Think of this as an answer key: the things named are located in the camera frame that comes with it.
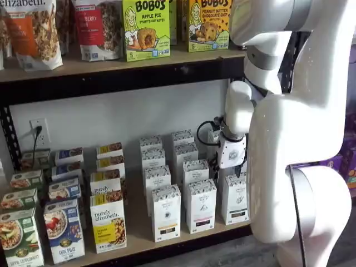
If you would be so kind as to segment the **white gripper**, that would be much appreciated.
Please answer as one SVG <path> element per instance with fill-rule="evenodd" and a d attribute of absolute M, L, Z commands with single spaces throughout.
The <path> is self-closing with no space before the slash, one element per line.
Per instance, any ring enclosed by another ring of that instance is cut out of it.
<path fill-rule="evenodd" d="M 212 160 L 213 178 L 219 177 L 220 169 L 235 167 L 235 174 L 240 177 L 242 163 L 244 162 L 246 152 L 246 135 L 238 140 L 229 141 L 220 135 L 220 147 L 217 150 L 217 158 Z"/>

